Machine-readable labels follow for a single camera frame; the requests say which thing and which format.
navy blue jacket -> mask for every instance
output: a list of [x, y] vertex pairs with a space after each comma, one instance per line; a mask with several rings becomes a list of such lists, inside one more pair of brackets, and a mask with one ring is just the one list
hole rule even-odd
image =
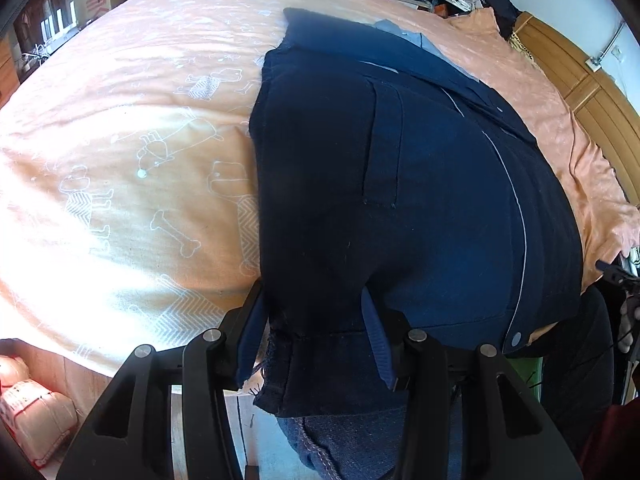
[[367, 25], [286, 9], [250, 121], [278, 416], [397, 406], [360, 311], [514, 351], [575, 315], [582, 248], [535, 138], [493, 89]]

metal screw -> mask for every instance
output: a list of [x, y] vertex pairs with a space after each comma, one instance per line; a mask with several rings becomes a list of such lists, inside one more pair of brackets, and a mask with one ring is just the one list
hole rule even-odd
[[138, 348], [136, 348], [133, 351], [133, 354], [136, 357], [140, 357], [140, 358], [146, 357], [149, 354], [151, 354], [151, 346], [149, 346], [149, 345], [140, 345]]
[[221, 337], [222, 332], [220, 332], [220, 330], [218, 330], [217, 328], [209, 328], [209, 330], [202, 334], [202, 338], [204, 339], [204, 341], [209, 341], [210, 343], [217, 341]]
[[409, 330], [408, 336], [411, 341], [416, 343], [421, 343], [427, 339], [427, 333], [419, 328], [412, 328]]
[[485, 357], [496, 357], [498, 355], [498, 351], [495, 349], [495, 346], [488, 344], [480, 347], [480, 353]]

wooden headboard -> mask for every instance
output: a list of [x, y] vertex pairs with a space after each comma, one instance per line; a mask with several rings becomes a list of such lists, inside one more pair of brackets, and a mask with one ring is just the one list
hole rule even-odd
[[514, 31], [558, 88], [585, 132], [616, 170], [632, 204], [640, 203], [640, 116], [612, 79], [554, 28], [523, 12]]

gloved hand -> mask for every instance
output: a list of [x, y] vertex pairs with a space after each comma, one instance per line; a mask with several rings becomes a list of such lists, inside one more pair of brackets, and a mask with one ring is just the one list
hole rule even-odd
[[[637, 296], [629, 296], [626, 298], [625, 303], [620, 307], [620, 314], [622, 314], [622, 319], [620, 320], [620, 328], [618, 329], [618, 339], [620, 339], [623, 335], [625, 335], [629, 330], [631, 330], [631, 322], [627, 316], [627, 312], [629, 309], [634, 310], [634, 318], [636, 319], [636, 323], [640, 321], [640, 298]], [[631, 334], [627, 334], [624, 339], [618, 342], [618, 348], [623, 354], [626, 354], [631, 350], [631, 347], [634, 344], [634, 338]]]

bed sheet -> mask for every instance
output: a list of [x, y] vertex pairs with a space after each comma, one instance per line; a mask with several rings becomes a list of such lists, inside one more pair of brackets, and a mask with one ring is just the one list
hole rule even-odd
[[285, 7], [392, 20], [497, 89], [570, 199], [584, 286], [596, 258], [639, 243], [610, 165], [490, 9], [445, 21], [388, 0], [129, 0], [0, 110], [0, 337], [113, 375], [137, 345], [184, 344], [242, 304], [259, 271], [248, 121]]

